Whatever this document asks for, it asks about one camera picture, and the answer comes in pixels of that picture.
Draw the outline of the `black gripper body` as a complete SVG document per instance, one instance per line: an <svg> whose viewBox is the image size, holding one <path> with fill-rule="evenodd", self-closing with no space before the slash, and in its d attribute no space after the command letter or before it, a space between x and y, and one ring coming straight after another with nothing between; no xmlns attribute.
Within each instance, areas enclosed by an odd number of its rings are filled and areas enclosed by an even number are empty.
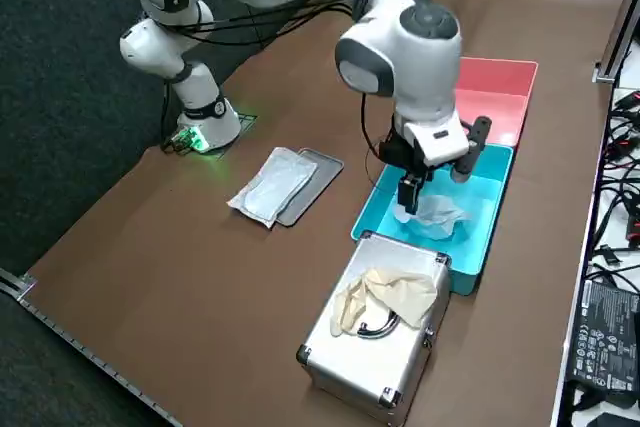
<svg viewBox="0 0 640 427"><path fill-rule="evenodd" d="M406 141L394 128L378 145L378 158L422 180L433 179L433 168L425 164L425 155L416 140Z"/></svg>

